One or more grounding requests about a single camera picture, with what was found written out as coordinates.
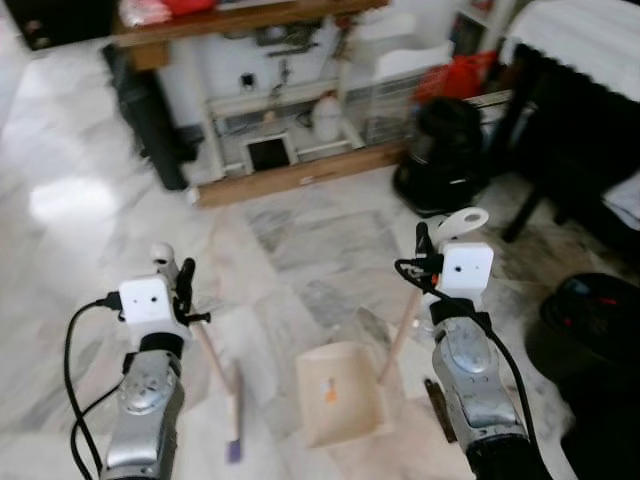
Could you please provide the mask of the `beige dustpan with white handle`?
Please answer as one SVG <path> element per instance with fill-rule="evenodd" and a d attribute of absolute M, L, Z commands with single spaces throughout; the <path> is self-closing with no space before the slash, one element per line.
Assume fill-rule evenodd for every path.
<path fill-rule="evenodd" d="M 465 207 L 439 223 L 428 221 L 436 253 L 442 253 L 444 243 L 458 242 L 458 237 L 484 227 L 488 219 L 489 212 L 481 207 Z M 396 337 L 380 364 L 374 361 L 369 347 L 351 340 L 317 347 L 296 358 L 303 435 L 308 447 L 334 447 L 393 430 L 384 384 L 397 365 L 404 343 L 420 324 L 422 311 L 436 301 L 438 297 L 433 294 L 411 289 Z"/>

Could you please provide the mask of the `brown wooden plank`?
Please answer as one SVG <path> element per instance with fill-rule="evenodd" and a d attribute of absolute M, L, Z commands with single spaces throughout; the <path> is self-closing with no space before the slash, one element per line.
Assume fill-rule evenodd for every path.
<path fill-rule="evenodd" d="M 252 198 L 289 191 L 311 184 L 352 177 L 384 166 L 394 166 L 406 151 L 404 143 L 388 143 L 375 147 L 357 148 L 347 154 L 284 166 L 241 177 L 215 180 L 192 189 L 191 202 L 197 209 L 218 209 Z"/>

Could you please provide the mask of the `small black framed box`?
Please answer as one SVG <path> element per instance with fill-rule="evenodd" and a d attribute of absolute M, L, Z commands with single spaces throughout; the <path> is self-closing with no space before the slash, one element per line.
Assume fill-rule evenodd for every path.
<path fill-rule="evenodd" d="M 244 141 L 243 151 L 248 173 L 284 168 L 296 161 L 296 151 L 288 133 L 268 134 Z"/>

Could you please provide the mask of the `white plastic bottle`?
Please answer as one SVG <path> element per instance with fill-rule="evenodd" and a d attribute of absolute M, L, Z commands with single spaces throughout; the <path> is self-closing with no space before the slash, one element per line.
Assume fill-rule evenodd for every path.
<path fill-rule="evenodd" d="M 317 141 L 329 143 L 342 138 L 342 102 L 337 92 L 325 92 L 311 111 L 312 133 Z"/>

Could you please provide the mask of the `long black bag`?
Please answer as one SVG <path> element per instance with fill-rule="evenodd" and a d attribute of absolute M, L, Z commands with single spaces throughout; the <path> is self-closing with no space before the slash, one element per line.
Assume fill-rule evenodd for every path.
<path fill-rule="evenodd" d="M 122 47 L 109 44 L 100 52 L 108 65 L 120 114 L 140 142 L 140 155 L 154 166 L 164 189 L 186 191 L 189 182 L 183 165 L 196 159 L 196 151 L 175 127 L 156 74 L 134 69 Z"/>

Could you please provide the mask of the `red plastic bag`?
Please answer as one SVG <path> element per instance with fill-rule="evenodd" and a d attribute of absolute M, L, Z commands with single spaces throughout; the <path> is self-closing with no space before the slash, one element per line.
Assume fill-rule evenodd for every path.
<path fill-rule="evenodd" d="M 435 97 L 471 99 L 483 91 L 488 70 L 497 60 L 497 51 L 453 56 L 451 63 L 430 67 L 422 74 L 412 93 L 412 101 L 425 104 Z"/>

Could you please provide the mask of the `round black trash bin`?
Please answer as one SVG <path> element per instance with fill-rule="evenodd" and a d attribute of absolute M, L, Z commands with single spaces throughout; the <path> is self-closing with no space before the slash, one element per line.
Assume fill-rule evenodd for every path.
<path fill-rule="evenodd" d="M 525 342 L 531 364 L 577 408 L 635 401 L 640 289 L 617 276 L 568 276 L 544 298 Z"/>

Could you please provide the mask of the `white low shelf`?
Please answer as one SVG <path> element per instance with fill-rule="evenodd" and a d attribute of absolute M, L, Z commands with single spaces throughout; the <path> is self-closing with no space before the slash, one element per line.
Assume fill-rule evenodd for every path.
<path fill-rule="evenodd" d="M 312 108 L 329 91 L 335 91 L 342 102 L 342 138 L 324 143 L 296 123 L 296 114 L 291 109 Z M 200 118 L 205 141 L 201 155 L 207 159 L 210 178 L 220 180 L 252 174 L 246 168 L 243 142 L 268 134 L 289 134 L 296 151 L 296 161 L 292 165 L 319 160 L 324 154 L 344 154 L 366 147 L 367 142 L 346 114 L 346 99 L 346 83 L 338 76 L 293 86 L 269 87 L 261 93 L 238 93 L 202 101 Z"/>

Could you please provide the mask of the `white cloth cover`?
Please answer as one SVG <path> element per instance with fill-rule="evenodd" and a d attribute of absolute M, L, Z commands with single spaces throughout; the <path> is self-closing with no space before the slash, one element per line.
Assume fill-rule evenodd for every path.
<path fill-rule="evenodd" d="M 640 6 L 627 0 L 532 0 L 512 20 L 499 59 L 518 46 L 640 102 Z"/>

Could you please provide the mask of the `brown wooden table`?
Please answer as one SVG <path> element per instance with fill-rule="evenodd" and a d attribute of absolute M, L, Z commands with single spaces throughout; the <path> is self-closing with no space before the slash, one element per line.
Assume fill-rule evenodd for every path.
<path fill-rule="evenodd" d="M 156 70 L 168 65 L 169 42 L 180 38 L 279 26 L 330 15 L 353 15 L 389 4 L 390 0 L 292 0 L 289 3 L 180 15 L 152 26 L 129 27 L 116 19 L 111 28 L 111 42 L 128 51 L 137 69 Z"/>

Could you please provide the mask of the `red and pink packets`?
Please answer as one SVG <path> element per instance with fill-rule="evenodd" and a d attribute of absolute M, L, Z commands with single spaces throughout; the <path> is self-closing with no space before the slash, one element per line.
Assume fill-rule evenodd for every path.
<path fill-rule="evenodd" d="M 116 9 L 124 26 L 141 27 L 210 12 L 218 3 L 219 0 L 118 0 Z"/>

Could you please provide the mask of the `dark table frame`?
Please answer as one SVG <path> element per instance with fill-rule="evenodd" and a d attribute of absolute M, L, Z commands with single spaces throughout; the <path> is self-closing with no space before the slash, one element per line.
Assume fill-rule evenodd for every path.
<path fill-rule="evenodd" d="M 640 262 L 640 233 L 605 205 L 605 193 L 640 168 L 640 104 L 520 45 L 509 61 L 513 96 L 490 157 L 530 183 L 503 241 L 516 242 L 541 201 L 617 253 Z"/>

